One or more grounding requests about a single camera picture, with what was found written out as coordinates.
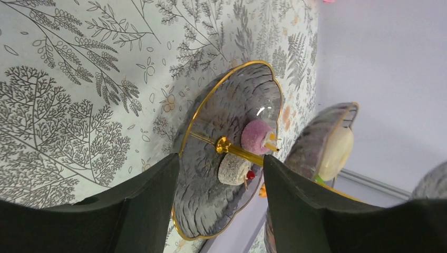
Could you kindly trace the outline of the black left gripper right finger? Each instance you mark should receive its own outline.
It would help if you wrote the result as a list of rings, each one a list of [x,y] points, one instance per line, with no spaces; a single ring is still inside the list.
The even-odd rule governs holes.
[[[278,252],[446,252],[446,201],[381,208],[291,171],[272,155],[264,177]]]

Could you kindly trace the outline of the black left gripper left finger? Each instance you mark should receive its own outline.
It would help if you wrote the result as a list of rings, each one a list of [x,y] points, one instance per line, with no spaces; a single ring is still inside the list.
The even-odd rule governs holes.
[[[170,154],[72,205],[2,201],[1,252],[163,252],[178,174],[178,155]]]

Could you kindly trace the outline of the three-tier glass cake stand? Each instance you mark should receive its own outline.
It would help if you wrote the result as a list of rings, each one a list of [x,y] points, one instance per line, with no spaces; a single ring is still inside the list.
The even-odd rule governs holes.
[[[283,106],[281,87],[273,70],[264,61],[252,61],[218,76],[197,96],[173,141],[180,158],[179,183],[173,199],[172,217],[178,233],[186,240],[210,239],[223,232],[236,214],[250,202],[264,177],[264,158],[241,146],[245,126],[253,120],[265,121],[278,139],[278,123]],[[290,154],[282,162],[291,171],[314,182],[329,136],[337,127],[353,132],[359,106],[356,102],[332,105],[320,111],[303,129]],[[218,168],[227,153],[250,161],[255,177],[230,186],[218,180]],[[434,197],[445,166],[438,175],[426,178],[416,199]],[[270,212],[267,212],[266,247],[275,246]]]

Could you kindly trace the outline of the white glazed donut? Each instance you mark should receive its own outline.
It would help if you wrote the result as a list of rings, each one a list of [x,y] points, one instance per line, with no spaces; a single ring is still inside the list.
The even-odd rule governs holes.
[[[327,139],[318,176],[323,181],[334,179],[346,164],[353,146],[354,134],[351,129],[337,127]]]

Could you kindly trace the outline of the grey speckled cake ball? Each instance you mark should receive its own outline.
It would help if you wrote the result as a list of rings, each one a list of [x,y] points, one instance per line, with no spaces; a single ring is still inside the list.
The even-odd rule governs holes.
[[[237,155],[227,153],[218,168],[218,180],[230,186],[244,185],[248,190],[248,180],[255,177],[253,164]]]

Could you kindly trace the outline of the pink sugared cake ball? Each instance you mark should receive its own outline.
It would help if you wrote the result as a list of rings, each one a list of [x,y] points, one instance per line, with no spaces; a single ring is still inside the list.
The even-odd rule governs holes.
[[[250,121],[243,129],[241,146],[243,149],[263,155],[269,151],[278,152],[277,137],[273,129],[263,120]]]

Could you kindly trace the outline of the green striped cake piece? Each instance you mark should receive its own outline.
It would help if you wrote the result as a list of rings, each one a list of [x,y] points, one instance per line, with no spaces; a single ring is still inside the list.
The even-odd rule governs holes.
[[[325,182],[320,176],[317,176],[317,177],[315,178],[315,182],[318,183],[318,184],[320,184],[320,185],[323,185],[323,186],[326,185],[326,182]]]

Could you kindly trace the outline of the orange swirl cookie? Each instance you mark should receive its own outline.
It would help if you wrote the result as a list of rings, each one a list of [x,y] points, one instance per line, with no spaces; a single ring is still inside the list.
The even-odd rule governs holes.
[[[258,194],[261,198],[266,198],[267,197],[267,192],[266,192],[266,186],[265,183],[263,183],[259,189],[259,194]]]

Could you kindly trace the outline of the lilac plastic tray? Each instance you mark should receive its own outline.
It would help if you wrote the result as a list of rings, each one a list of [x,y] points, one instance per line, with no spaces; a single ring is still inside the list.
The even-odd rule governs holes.
[[[209,239],[201,253],[245,253],[265,222],[268,202],[255,197],[234,217],[230,225],[217,237]]]

